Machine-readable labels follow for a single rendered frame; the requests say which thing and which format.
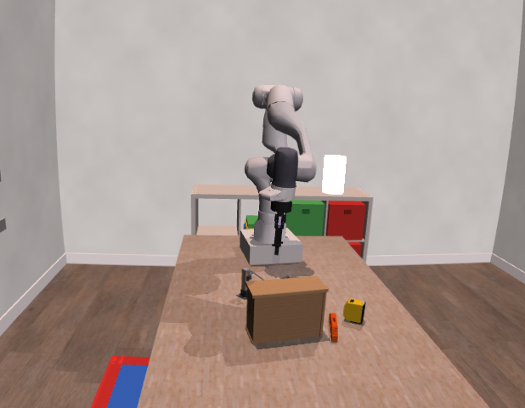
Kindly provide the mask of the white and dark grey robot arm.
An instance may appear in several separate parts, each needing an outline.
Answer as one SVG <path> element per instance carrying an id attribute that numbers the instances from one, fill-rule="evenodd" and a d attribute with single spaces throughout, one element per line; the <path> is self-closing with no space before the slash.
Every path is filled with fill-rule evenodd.
<path id="1" fill-rule="evenodd" d="M 307 183 L 312 180 L 316 174 L 316 163 L 304 123 L 295 113 L 303 102 L 300 88 L 259 85 L 253 91 L 252 101 L 257 108 L 266 109 L 262 143 L 274 154 L 250 158 L 245 164 L 246 177 L 257 187 L 259 194 L 258 219 L 250 238 L 274 244 L 274 216 L 277 212 L 271 210 L 271 201 L 294 200 L 296 181 Z M 287 135 L 297 142 L 300 156 L 295 149 L 287 148 Z"/>

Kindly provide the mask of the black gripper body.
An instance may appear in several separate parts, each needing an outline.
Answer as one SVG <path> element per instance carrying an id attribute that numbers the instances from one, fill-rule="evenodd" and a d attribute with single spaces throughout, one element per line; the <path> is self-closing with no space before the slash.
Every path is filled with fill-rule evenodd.
<path id="1" fill-rule="evenodd" d="M 280 201 L 271 201 L 271 210 L 277 212 L 277 223 L 279 222 L 279 217 L 281 217 L 281 223 L 283 223 L 284 213 L 289 213 L 291 211 L 292 201 L 289 202 L 280 202 Z"/>

